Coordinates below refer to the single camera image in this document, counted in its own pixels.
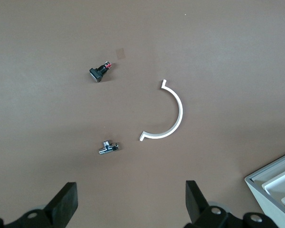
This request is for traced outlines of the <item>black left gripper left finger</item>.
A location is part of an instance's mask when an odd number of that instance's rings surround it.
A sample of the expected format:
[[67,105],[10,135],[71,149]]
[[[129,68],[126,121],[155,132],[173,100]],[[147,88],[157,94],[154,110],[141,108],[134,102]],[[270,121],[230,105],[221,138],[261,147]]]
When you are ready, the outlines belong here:
[[68,182],[43,208],[34,209],[6,228],[65,228],[78,207],[77,184]]

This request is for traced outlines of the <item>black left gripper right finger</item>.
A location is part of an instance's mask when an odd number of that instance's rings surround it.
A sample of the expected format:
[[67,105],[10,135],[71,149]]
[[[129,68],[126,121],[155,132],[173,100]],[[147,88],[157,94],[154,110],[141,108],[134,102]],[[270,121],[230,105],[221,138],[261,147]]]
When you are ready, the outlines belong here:
[[225,228],[227,212],[218,206],[210,206],[193,180],[186,181],[186,208],[191,223],[186,228]]

